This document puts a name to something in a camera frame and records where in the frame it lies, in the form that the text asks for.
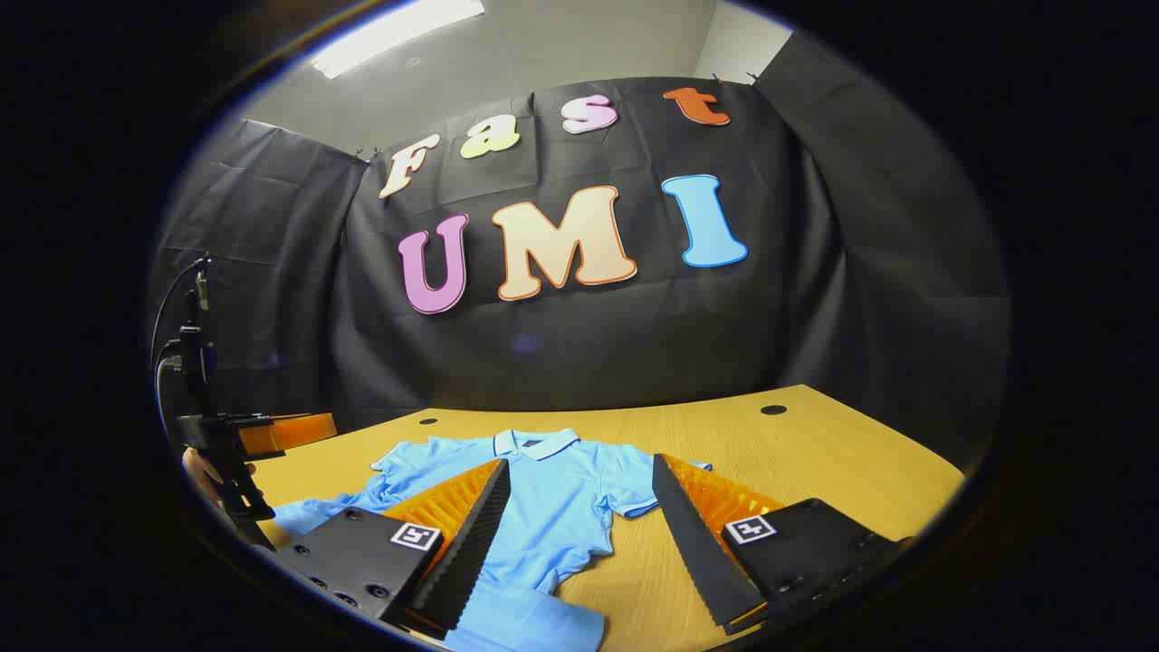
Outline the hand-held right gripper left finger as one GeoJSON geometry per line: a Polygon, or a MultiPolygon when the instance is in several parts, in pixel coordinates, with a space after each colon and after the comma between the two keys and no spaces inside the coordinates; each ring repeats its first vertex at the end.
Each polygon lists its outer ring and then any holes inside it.
{"type": "Polygon", "coordinates": [[[422,635],[458,627],[511,495],[495,457],[382,513],[345,507],[274,552],[347,611],[422,635]]]}

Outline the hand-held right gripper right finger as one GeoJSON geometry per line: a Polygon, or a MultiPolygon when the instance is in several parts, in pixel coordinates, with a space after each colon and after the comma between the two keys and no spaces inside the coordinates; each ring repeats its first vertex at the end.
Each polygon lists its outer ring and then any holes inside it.
{"type": "Polygon", "coordinates": [[[726,633],[790,623],[907,544],[819,498],[785,506],[673,455],[654,455],[651,488],[699,598],[726,633]]]}

